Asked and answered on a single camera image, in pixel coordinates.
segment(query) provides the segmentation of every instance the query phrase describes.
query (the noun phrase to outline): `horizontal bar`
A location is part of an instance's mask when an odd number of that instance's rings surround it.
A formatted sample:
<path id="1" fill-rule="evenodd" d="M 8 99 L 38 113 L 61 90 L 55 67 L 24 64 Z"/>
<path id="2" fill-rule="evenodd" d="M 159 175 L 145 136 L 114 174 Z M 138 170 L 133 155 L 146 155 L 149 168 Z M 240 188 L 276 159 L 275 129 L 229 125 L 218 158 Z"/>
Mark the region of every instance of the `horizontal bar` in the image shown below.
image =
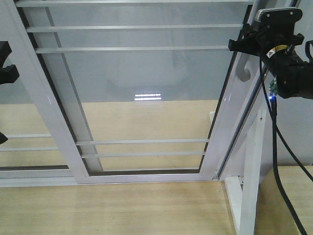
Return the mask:
<path id="1" fill-rule="evenodd" d="M 107 154 L 82 154 L 82 158 L 107 158 L 107 157 L 137 157 L 137 156 L 171 156 L 171 155 L 204 155 L 203 151 L 186 152 L 156 152 L 156 153 L 107 153 Z"/>
<path id="2" fill-rule="evenodd" d="M 122 169 L 122 170 L 104 170 L 104 171 L 141 171 L 141 170 L 198 170 L 198 167 L 186 167 L 186 168 L 151 168 L 151 169 Z"/>
<path id="3" fill-rule="evenodd" d="M 60 47 L 37 48 L 37 54 L 55 54 L 79 51 L 143 51 L 143 50 L 228 50 L 228 46 L 201 46 L 201 47 Z"/>
<path id="4" fill-rule="evenodd" d="M 77 146 L 100 145 L 100 144 L 125 144 L 125 143 L 186 143 L 186 142 L 208 142 L 209 139 L 167 139 L 167 140 L 128 140 L 128 141 L 78 141 Z"/>
<path id="5" fill-rule="evenodd" d="M 41 137 L 51 137 L 51 134 L 29 134 L 29 135 L 5 135 L 9 139 L 14 138 L 41 138 Z"/>
<path id="6" fill-rule="evenodd" d="M 200 3 L 253 2 L 252 0 L 39 0 L 18 1 L 16 7 L 49 7 L 67 4 L 138 4 L 138 3 Z"/>
<path id="7" fill-rule="evenodd" d="M 12 151 L 42 151 L 42 150 L 59 150 L 59 148 L 58 148 L 58 147 L 0 148 L 0 152 L 12 152 Z"/>
<path id="8" fill-rule="evenodd" d="M 240 23 L 186 24 L 186 25 L 108 25 L 108 26 L 39 26 L 28 27 L 28 33 L 50 33 L 66 30 L 113 30 L 113 29 L 185 29 L 185 28 L 241 28 Z"/>

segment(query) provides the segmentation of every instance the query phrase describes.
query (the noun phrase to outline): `wire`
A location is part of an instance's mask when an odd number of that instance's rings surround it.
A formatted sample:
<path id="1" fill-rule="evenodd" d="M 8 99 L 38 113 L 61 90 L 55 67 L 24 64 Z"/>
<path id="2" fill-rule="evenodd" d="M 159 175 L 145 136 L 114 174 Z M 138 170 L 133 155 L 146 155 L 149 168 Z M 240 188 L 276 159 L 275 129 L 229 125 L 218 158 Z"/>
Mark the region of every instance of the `wire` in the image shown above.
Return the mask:
<path id="1" fill-rule="evenodd" d="M 281 193 L 292 217 L 293 220 L 295 221 L 297 228 L 299 229 L 301 235 L 308 235 L 307 232 L 305 231 L 290 199 L 288 198 L 284 187 L 282 185 L 282 182 L 280 180 L 280 176 L 279 176 L 279 171 L 278 171 L 278 162 L 277 162 L 277 123 L 276 123 L 276 117 L 277 117 L 277 100 L 276 97 L 273 96 L 271 99 L 271 106 L 269 105 L 269 101 L 268 101 L 268 97 L 267 97 L 267 93 L 266 93 L 266 89 L 265 89 L 265 85 L 264 85 L 264 74 L 262 73 L 262 60 L 260 57 L 260 77 L 261 77 L 261 81 L 262 81 L 262 88 L 263 88 L 263 92 L 265 93 L 265 97 L 266 97 L 266 101 L 267 101 L 267 105 L 268 105 L 268 110 L 272 119 L 272 136 L 273 136 L 273 172 L 274 172 L 274 177 L 275 177 L 275 181 L 277 184 L 277 187 L 279 189 L 279 192 Z"/>
<path id="2" fill-rule="evenodd" d="M 268 95 L 266 92 L 266 88 L 265 88 L 265 84 L 264 84 L 264 74 L 262 74 L 262 60 L 260 58 L 260 75 L 262 76 L 261 78 L 261 82 L 262 82 L 262 90 L 265 96 L 265 101 L 266 104 L 268 106 L 268 111 L 269 111 L 269 115 L 272 117 L 272 110 L 269 104 L 269 100 L 268 100 Z M 304 173 L 308 176 L 308 178 L 313 182 L 313 176 L 309 173 L 309 171 L 303 166 L 303 164 L 299 161 L 299 159 L 296 157 L 296 155 L 293 153 L 293 151 L 291 150 L 291 148 L 289 147 L 289 145 L 287 144 L 287 142 L 285 141 L 285 138 L 283 137 L 283 135 L 281 134 L 278 126 L 276 125 L 276 131 L 277 134 L 280 138 L 280 140 L 282 141 L 283 145 L 285 146 L 285 148 L 287 149 L 287 151 L 290 153 L 290 155 L 292 156 L 292 158 L 294 159 L 294 161 L 298 164 L 298 166 L 304 171 Z"/>

